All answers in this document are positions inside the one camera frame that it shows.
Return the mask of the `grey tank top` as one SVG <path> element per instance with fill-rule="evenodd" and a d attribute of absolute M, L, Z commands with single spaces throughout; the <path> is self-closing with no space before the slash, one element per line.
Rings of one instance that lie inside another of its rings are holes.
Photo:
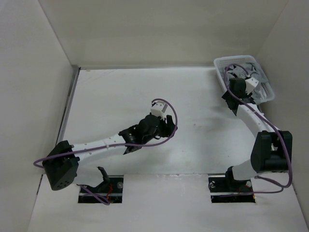
<path fill-rule="evenodd" d="M 268 82 L 268 78 L 257 62 L 245 62 L 241 63 L 240 65 L 245 68 L 251 77 L 254 77 L 258 81 L 257 87 L 253 90 L 252 98 L 257 104 L 260 104 L 261 100 L 266 97 L 266 94 L 262 92 L 261 85 Z M 236 65 L 225 67 L 225 70 L 227 70 L 228 81 L 230 78 L 245 79 L 247 77 L 246 72 L 241 67 Z"/>

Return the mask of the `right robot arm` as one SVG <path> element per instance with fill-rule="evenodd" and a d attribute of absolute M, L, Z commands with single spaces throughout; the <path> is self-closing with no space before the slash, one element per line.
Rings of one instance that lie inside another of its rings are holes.
<path fill-rule="evenodd" d="M 251 131 L 255 138 L 249 160 L 231 166 L 225 173 L 224 186 L 229 191 L 235 191 L 242 181 L 257 178 L 270 182 L 281 189 L 291 186 L 292 144 L 293 136 L 289 131 L 283 131 L 274 126 L 260 112 L 251 97 L 257 80 L 254 78 L 224 79 L 226 92 L 222 98 L 234 115 Z M 273 179 L 263 177 L 265 173 L 288 173 L 288 182 L 281 184 Z"/>

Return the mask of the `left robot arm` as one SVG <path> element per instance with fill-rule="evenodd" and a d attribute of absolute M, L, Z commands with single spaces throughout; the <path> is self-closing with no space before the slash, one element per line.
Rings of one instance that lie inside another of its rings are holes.
<path fill-rule="evenodd" d="M 166 118 L 147 115 L 138 124 L 124 129 L 114 136 L 83 144 L 70 144 L 67 140 L 59 142 L 42 160 L 47 179 L 54 191 L 70 184 L 91 186 L 102 193 L 108 188 L 108 180 L 103 176 L 83 177 L 81 167 L 113 155 L 126 155 L 143 147 L 155 146 L 151 140 L 163 139 L 166 143 L 177 130 L 176 117 Z"/>

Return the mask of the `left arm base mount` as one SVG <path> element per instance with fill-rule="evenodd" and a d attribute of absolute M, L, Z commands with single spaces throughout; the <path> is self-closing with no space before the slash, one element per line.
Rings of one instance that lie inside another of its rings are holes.
<path fill-rule="evenodd" d="M 103 197 L 106 198 L 110 203 L 122 203 L 123 199 L 123 175 L 112 175 L 109 176 L 109 183 L 104 184 L 101 187 L 90 187 L 86 188 L 92 193 L 96 194 L 98 198 L 104 201 Z M 99 203 L 99 201 L 86 190 L 80 189 L 78 203 Z"/>

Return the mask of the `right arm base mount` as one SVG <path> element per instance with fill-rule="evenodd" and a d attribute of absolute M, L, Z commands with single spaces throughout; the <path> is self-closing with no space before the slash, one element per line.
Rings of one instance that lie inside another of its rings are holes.
<path fill-rule="evenodd" d="M 255 203 L 254 194 L 241 195 L 253 192 L 250 180 L 229 183 L 225 176 L 210 176 L 208 180 L 212 203 Z"/>

